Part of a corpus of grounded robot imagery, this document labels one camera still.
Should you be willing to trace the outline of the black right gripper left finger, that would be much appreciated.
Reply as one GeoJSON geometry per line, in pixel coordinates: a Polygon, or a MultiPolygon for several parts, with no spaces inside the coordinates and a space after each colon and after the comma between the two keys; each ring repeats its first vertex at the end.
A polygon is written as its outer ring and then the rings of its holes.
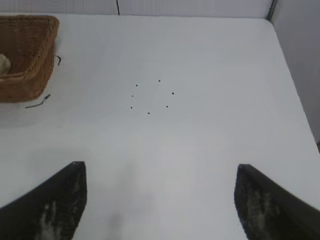
{"type": "Polygon", "coordinates": [[[0,209],[2,240],[71,240],[87,204],[83,161],[74,161],[0,209]]]}

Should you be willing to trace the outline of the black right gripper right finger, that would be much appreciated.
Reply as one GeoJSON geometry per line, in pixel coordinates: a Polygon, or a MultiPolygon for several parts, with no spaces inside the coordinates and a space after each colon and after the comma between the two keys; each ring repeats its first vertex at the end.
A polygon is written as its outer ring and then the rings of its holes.
{"type": "Polygon", "coordinates": [[[234,205],[249,240],[318,240],[320,212],[250,164],[237,167],[234,205]]]}

